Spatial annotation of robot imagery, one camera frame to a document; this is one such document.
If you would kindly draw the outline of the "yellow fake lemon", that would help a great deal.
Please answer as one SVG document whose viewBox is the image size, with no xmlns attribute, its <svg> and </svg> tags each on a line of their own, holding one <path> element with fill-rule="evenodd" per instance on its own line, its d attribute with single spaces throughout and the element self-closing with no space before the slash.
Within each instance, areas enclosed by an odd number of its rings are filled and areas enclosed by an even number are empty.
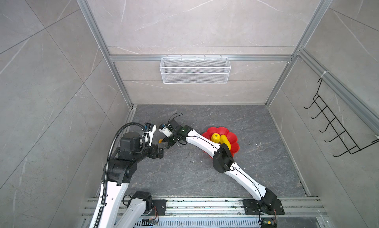
<svg viewBox="0 0 379 228">
<path fill-rule="evenodd" d="M 212 134 L 210 140 L 211 140 L 212 142 L 214 142 L 214 143 L 220 143 L 221 136 L 220 136 L 220 134 L 218 134 L 218 133 L 214 133 L 214 134 Z"/>
</svg>

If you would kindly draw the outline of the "yellow fake banana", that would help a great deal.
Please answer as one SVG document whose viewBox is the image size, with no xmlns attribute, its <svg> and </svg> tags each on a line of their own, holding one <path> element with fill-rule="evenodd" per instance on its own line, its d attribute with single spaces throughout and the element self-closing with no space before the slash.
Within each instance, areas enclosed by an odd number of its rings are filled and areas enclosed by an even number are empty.
<svg viewBox="0 0 379 228">
<path fill-rule="evenodd" d="M 231 148 L 232 148 L 231 143 L 229 142 L 229 140 L 225 134 L 220 135 L 220 144 L 221 145 L 225 144 L 229 150 L 231 150 Z"/>
</svg>

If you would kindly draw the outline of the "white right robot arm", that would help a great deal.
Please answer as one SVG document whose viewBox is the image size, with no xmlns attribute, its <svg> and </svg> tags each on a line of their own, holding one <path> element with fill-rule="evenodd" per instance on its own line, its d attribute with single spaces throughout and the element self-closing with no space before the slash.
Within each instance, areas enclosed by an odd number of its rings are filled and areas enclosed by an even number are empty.
<svg viewBox="0 0 379 228">
<path fill-rule="evenodd" d="M 189 126 L 172 127 L 170 124 L 162 124 L 159 131 L 166 137 L 162 140 L 167 142 L 168 147 L 173 146 L 179 141 L 186 141 L 213 158 L 213 167 L 216 171 L 226 174 L 242 185 L 256 200 L 261 212 L 274 214 L 277 196 L 270 189 L 256 182 L 245 173 L 233 159 L 232 153 L 226 145 L 214 143 Z"/>
</svg>

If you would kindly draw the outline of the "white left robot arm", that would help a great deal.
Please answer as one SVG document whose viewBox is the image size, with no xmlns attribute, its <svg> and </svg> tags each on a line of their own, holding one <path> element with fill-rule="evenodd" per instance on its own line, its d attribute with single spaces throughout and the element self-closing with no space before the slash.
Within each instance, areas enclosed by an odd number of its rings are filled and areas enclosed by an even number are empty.
<svg viewBox="0 0 379 228">
<path fill-rule="evenodd" d="M 117 157 L 109 159 L 105 166 L 101 195 L 98 200 L 91 228 L 133 228 L 142 215 L 153 210 L 150 192 L 137 191 L 127 203 L 127 209 L 116 221 L 124 194 L 137 170 L 138 162 L 145 158 L 163 158 L 164 149 L 155 144 L 146 144 L 139 133 L 125 133 L 117 148 Z"/>
</svg>

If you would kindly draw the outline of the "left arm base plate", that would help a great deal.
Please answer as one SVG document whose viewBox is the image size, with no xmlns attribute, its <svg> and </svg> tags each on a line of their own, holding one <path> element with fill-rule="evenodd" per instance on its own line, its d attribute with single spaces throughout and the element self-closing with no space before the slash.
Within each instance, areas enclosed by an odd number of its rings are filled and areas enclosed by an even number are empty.
<svg viewBox="0 0 379 228">
<path fill-rule="evenodd" d="M 152 209 L 149 216 L 155 216 L 156 212 L 159 216 L 164 216 L 166 212 L 166 199 L 153 199 L 152 200 Z"/>
</svg>

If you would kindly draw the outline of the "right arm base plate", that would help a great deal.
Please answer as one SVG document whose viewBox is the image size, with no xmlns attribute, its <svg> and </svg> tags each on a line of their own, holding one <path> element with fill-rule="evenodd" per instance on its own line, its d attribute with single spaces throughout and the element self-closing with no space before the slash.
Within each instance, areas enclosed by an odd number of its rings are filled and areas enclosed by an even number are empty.
<svg viewBox="0 0 379 228">
<path fill-rule="evenodd" d="M 243 199 L 243 208 L 246 215 L 284 215 L 285 211 L 279 199 L 275 201 Z"/>
</svg>

